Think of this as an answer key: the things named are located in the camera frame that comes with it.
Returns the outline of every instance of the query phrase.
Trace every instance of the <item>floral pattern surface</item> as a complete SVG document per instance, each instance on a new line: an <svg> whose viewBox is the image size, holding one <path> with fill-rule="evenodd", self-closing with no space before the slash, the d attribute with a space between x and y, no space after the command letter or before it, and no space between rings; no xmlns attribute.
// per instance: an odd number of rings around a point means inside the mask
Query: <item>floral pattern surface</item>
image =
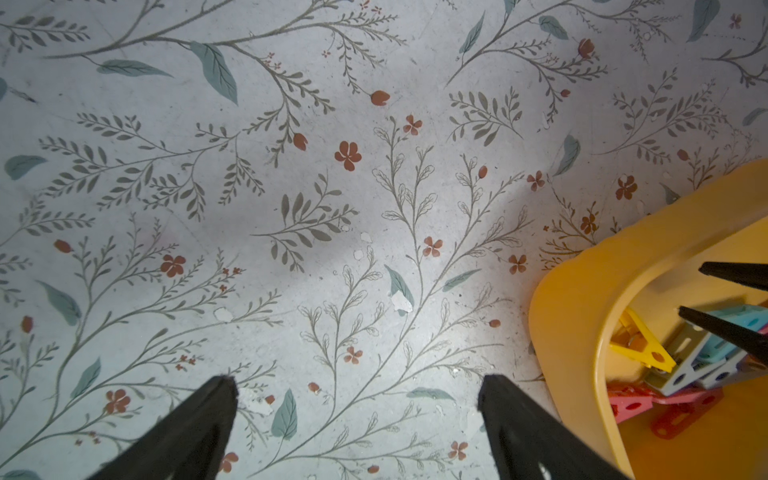
<svg viewBox="0 0 768 480"><path fill-rule="evenodd" d="M766 154L768 3L11 0L0 478L214 375L220 478L497 478L546 270Z"/></svg>

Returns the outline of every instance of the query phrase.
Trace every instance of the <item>grey leafy branch print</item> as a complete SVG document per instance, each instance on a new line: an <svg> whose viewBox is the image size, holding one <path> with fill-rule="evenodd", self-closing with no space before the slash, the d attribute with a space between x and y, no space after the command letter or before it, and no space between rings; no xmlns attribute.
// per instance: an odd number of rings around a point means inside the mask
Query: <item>grey leafy branch print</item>
<svg viewBox="0 0 768 480"><path fill-rule="evenodd" d="M542 50L551 45L551 35L544 40L534 38L530 41L516 41L511 47L505 47L503 45L503 38L512 32L517 34L520 28L527 28L530 24L539 25L537 20L539 22L545 22L544 25L547 25L547 28L555 31L552 25L554 25L554 22L556 22L557 19L552 15L544 14L553 12L556 9L570 7L574 8L582 20L587 22L588 26L594 30L597 30L598 27L592 22L592 19L595 21L599 20L628 25L630 33L635 39L631 46L632 49L639 51L641 55L644 56L644 43L653 37L659 37L662 38L663 41L667 41L669 37L662 30L662 24L671 22L675 19L659 15L646 17L641 14L641 12L648 7L663 5L664 0L631 0L624 10L614 14L595 12L589 8L576 4L575 2L576 0L562 0L554 5L538 10L527 18L522 18L519 22L511 26L508 26L508 22L513 11L509 10L508 12L505 12L502 25L498 28L493 37L485 43L485 45L478 48L469 58L464 59L462 56L461 64L448 80L448 84L450 84L462 70L480 56L492 53L511 55L532 66L538 72L538 81L540 83L546 83L547 88L545 96L550 99L549 109L546 115L548 121L552 122L553 117L558 113L557 103L562 101L562 94L560 93L562 90L556 88L554 85L558 77L570 81L571 83L575 83L576 81L590 81L606 74L607 67L605 65L599 65L596 62L598 60L597 57L591 55L577 55L572 59L560 59L551 52L546 52L544 55L541 55ZM539 30L545 29L543 25L539 26ZM563 34L567 34L567 32L559 26L559 23L557 33L560 35L559 38L561 38Z"/></svg>
<svg viewBox="0 0 768 480"><path fill-rule="evenodd" d="M740 75L739 83L744 85L745 88L752 87L756 85L757 82L766 84L768 83L768 65L764 61L759 61L759 63L763 63L758 67L760 69L759 71L751 71L750 65L748 65L748 62L752 57L758 55L766 48L765 42L766 35L768 35L768 24L766 23L766 19L764 17L762 29L763 30L760 34L760 38L757 40L755 46L752 47L752 50L738 55L733 53L732 48L728 48L719 57L701 59L707 61L722 61L727 65L735 67Z"/></svg>
<svg viewBox="0 0 768 480"><path fill-rule="evenodd" d="M13 22L0 22L0 27L10 32L8 43L11 47L16 48L18 53L32 50L32 43L45 47L48 45L46 40L60 42L64 39L76 42L91 39L86 32L87 26L66 20L57 20L52 16L36 18L32 15L26 15Z"/></svg>
<svg viewBox="0 0 768 480"><path fill-rule="evenodd" d="M63 231L71 228L92 227L94 220L93 217L87 217L86 214L49 210L41 196L35 195L29 201L28 206L24 207L24 210L18 214L18 227L6 238L0 240L0 249L20 233L40 237L44 234L54 233L54 230ZM0 250L0 296L4 302L17 307L24 299L21 297L21 290L2 277L17 270L26 270L31 265L29 258L22 258L19 255L8 254Z"/></svg>
<svg viewBox="0 0 768 480"><path fill-rule="evenodd" d="M270 250L272 258L277 260L280 251L280 261L287 265L290 260L289 270L293 272L298 270L304 273L302 262L304 257L296 248L299 242L306 247L312 248L314 242L330 242L333 238L331 234L342 233L342 227L352 223L351 218L359 212L345 204L343 207L331 207L328 200L331 197L338 197L342 194L341 190L329 190L328 179L323 174L317 175L318 181L314 182L315 192L319 195L317 200L312 201L309 195L299 192L293 199L293 202L287 194L283 195L280 203L280 212L283 215L284 228L272 233L252 233L253 237L268 237L272 240Z"/></svg>
<svg viewBox="0 0 768 480"><path fill-rule="evenodd" d="M174 25L162 28L161 30L150 34L135 36L134 31L145 21L146 17L149 16L154 9L163 7L160 0L154 0L153 2L151 2L151 0L144 0L144 4L131 26L123 35L115 35L117 38L113 40L112 43L88 51L64 55L52 55L48 58L83 57L98 65L98 71L102 73L117 72L135 76L137 74L145 73L141 73L139 71L140 69L136 68L133 68L131 71L121 71L109 68L110 65L108 65L108 62L114 60L108 60L107 63L100 63L91 60L90 57L109 51L123 51L125 48L131 46L151 45L152 43L157 42L170 43L172 45L177 45L180 48L184 48L185 50L192 51L194 54L198 55L203 62L204 72L207 72L208 83L225 98L229 98L235 103L237 102L237 85L236 79L232 77L232 74L226 66L227 53L234 53L235 55L241 55L250 59L261 68L264 68L270 75L275 87L280 92L281 103L280 106L263 112L255 121L250 122L250 126L245 127L243 131L246 131L247 134L256 132L260 128L267 131L272 123L278 124L278 131L280 134L276 139L275 144L270 147L272 155L267 162L274 164L276 167L280 155L285 151L286 143L293 143L293 139L297 134L295 129L299 127L299 121L297 120L296 115L293 114L292 109L301 108L304 98L308 98L312 101L316 108L322 108L324 114L335 110L335 108L331 105L328 98L325 98L320 94L318 88L311 85L312 81L308 79L303 72L288 72L281 68L280 62L272 59L272 54L262 56L255 53L259 41L310 28L329 32L333 37L329 49L338 44L336 50L339 52L339 61L343 64L342 78L346 79L346 83L352 88L353 93L364 90L359 86L357 78L353 74L351 60L357 57L359 60L371 65L372 68L377 67L383 61L382 58L378 58L370 51L370 48L366 46L366 43L359 39L360 37L370 41L390 41L397 45L405 44L405 40L398 35L391 33L387 27L389 23L397 19L397 15L386 15L380 10L379 13L342 13L341 16L335 20L321 21L317 19L316 16L323 12L338 10L341 5L346 3L345 0L311 0L310 5L304 12L298 14L286 24L260 34L249 33L243 37L209 43L200 43L195 40L171 36L175 30L185 25L199 22L209 14L226 7L232 2L233 0L221 0L210 6L203 5L198 13L188 16ZM167 74L164 70L160 69L163 68L162 65L149 66L141 64L141 67L144 70L151 69L155 74Z"/></svg>
<svg viewBox="0 0 768 480"><path fill-rule="evenodd" d="M576 10L576 13L579 15L581 20L587 24L591 30L597 33L601 33L601 30L590 21L590 18L612 20L614 24L623 22L634 37L634 41L630 44L630 48L632 51L639 53L643 60L647 62L648 59L645 53L645 44L653 39L653 37L660 38L663 43L671 41L672 39L662 29L662 27L664 24L674 22L681 17L681 15L652 15L651 17L647 18L643 18L641 16L642 8L663 4L664 0L632 0L624 10L611 15L602 15L597 12L593 12L588 8L582 7L581 5L573 4L571 7Z"/></svg>
<svg viewBox="0 0 768 480"><path fill-rule="evenodd" d="M236 291L234 282L246 271L225 263L221 251L213 262L206 262L204 257L201 257L187 264L182 256L176 255L174 258L170 254L178 248L178 245L161 243L163 225L158 220L155 220L148 234L148 240L141 240L146 239L147 235L142 232L134 216L131 216L131 224L133 228L127 232L126 245L111 237L100 247L92 248L91 242L85 237L78 242L78 248L71 255L72 262L76 266L74 278L77 280L72 282L70 287L80 286L81 288L74 297L70 297L70 301L74 304L73 308L81 312L78 321L71 325L74 329L71 345L57 347L51 344L46 349L39 350L35 359L30 359L28 353L31 351L29 346L34 338L32 335L29 336L27 343L24 339L21 343L22 352L26 358L21 361L9 360L8 365L12 370L15 369L15 374L18 374L24 384L26 372L50 360L55 350L61 348L64 355L54 381L45 387L52 390L52 401L46 407L50 409L50 413L46 412L41 416L40 425L31 429L27 439L22 439L21 446L0 463L0 468L36 445L60 436L77 438L96 435L113 441L118 451L121 451L135 439L113 435L111 432L114 430L110 429L118 429L126 420L141 414L143 406L137 403L145 400L148 389L156 389L158 392L167 394L171 409L183 399L182 396L194 390L157 381L156 376L149 375L153 371L160 374L169 373L172 369L186 371L194 368L196 362L204 361L204 356L196 354L196 351L207 341L207 338L200 337L204 330L224 328L233 324L242 326L245 323L259 323L277 326L282 323L280 320L270 318L273 312L272 306L276 304L280 294L276 290L269 291L266 297L260 297L258 302L250 303L244 312L228 322L213 321L192 328L176 329L175 332L171 332L168 327L160 328L143 346L141 344L138 346L140 351L135 353L133 359L126 360L122 364L113 362L112 366L117 371L112 370L109 376L101 371L100 363L96 359L80 375L80 382L75 390L72 390L72 385L65 384L66 379L71 377L71 375L65 375L71 369L71 359L80 351L87 352L86 347L98 341L104 331L113 330L118 325L128 328L140 316L154 317L160 322L174 320L179 315L190 313L208 316L216 305L221 304ZM125 296L132 293L133 285L138 281L150 284L150 290L141 290L136 302L130 303L129 307L116 310L114 295ZM32 330L31 323L24 331L29 333L30 330ZM13 346L13 342L0 341L0 356L6 357ZM240 389L259 392L264 389L264 379L273 376L274 369L274 362L272 366L254 366L251 362L245 362L230 368L228 374L236 377ZM128 377L135 379L136 376L144 374L148 376L144 381L128 379ZM118 391L114 399L113 389ZM109 390L107 398L110 400L106 407L97 407L95 412L87 412L84 421L72 421L71 410L75 406L78 406L83 399L91 398L96 392L103 396L106 390ZM129 390L134 397L133 402L126 396L126 390ZM22 396L12 403L11 413L22 400L23 392L30 391L29 388L22 387ZM118 403L118 397L121 398L121 403ZM2 421L7 422L10 415L6 413L5 406L0 410ZM238 412L241 418L247 416L245 407L239 406ZM55 430L55 424L61 423L60 419L70 420L69 430Z"/></svg>
<svg viewBox="0 0 768 480"><path fill-rule="evenodd" d="M11 340L11 338L12 331L7 330L5 338L0 341L0 368L2 368L0 380L8 377L15 378L18 382L18 394L10 398L7 406L6 401L0 398L0 431L11 421L11 417L16 413L24 397L37 389L37 385L30 385L34 381L34 376L30 379L32 370L43 368L53 360L55 352L59 349L56 342L53 342L39 347L35 353L32 346L35 342L35 334L29 334L28 331L25 331L24 336L18 340ZM8 396L10 396L10 388L13 387L4 384L4 393L8 393Z"/></svg>
<svg viewBox="0 0 768 480"><path fill-rule="evenodd" d="M545 247L540 247L539 258L542 261L542 270L552 270L557 265L577 256L589 247L593 247L598 244L599 239L595 236L595 233L600 230L600 212L595 209L597 202L592 202L592 205L586 209L584 216L581 218L581 224L576 214L576 209L573 208L571 202L567 201L565 197L558 196L554 186L552 187L552 194L560 205L560 214L558 219L551 221L551 233L555 235L554 238L546 241Z"/></svg>
<svg viewBox="0 0 768 480"><path fill-rule="evenodd" d="M78 145L61 137L42 138L39 143L43 150L72 157L72 171L61 172L59 178L54 179L46 189L47 195L60 197L73 191L89 194L102 177L120 175L114 179L111 189L97 201L99 209L127 204L131 199L143 203L145 210L183 204L186 206L187 218L200 221L207 201L204 187L194 176L195 167L205 154L223 152L230 143L235 147L235 158L224 174L224 193L220 202L231 202L231 197L237 195L238 185L244 184L259 195L263 193L261 180L255 177L250 162L242 158L237 149L237 138L242 131L227 135L226 128L220 127L217 131L221 134L218 134L214 133L213 125L209 125L209 131L204 131L198 123L195 137L206 137L207 146L183 151L171 149L165 141L154 141L145 136L141 131L142 123L136 115L125 115L122 118L112 115L112 118L107 118L80 113L78 124L110 141L125 142L127 146L136 147L141 154L136 160L123 161L107 155L101 146L94 149L89 144ZM181 158L187 158L187 161L180 165L180 171L172 168L173 161Z"/></svg>
<svg viewBox="0 0 768 480"><path fill-rule="evenodd" d="M714 138L721 124L727 124L727 118L712 100L714 80L707 82L703 91L696 91L687 97L675 99L670 91L677 81L677 68L664 72L661 83L647 86L650 97L641 95L628 100L624 92L614 94L614 106L624 112L626 121L623 126L627 138L618 146L599 153L612 154L625 148L636 148L637 158L645 158L654 164L670 161L670 155L658 144L654 135L666 131L669 137L676 138L687 131L699 130Z"/></svg>
<svg viewBox="0 0 768 480"><path fill-rule="evenodd" d="M449 120L456 125L449 137L456 141L456 132L458 137L463 138L465 129L472 126L471 131L475 132L475 140L485 137L483 142L484 146L488 146L496 138L496 134L501 127L506 127L518 137L522 138L520 132L515 130L515 122L520 120L523 116L522 111L517 111L520 108L520 102L517 100L520 96L515 93L515 90L510 87L509 93L504 95L504 103L499 108L499 101L492 98L488 102L487 97L479 91L477 94L477 103L475 103L475 95L472 92L468 93L468 101L465 101L464 94L458 92L454 98L453 94L449 94L452 107L459 107L462 110L463 118L456 120L453 116L449 117Z"/></svg>

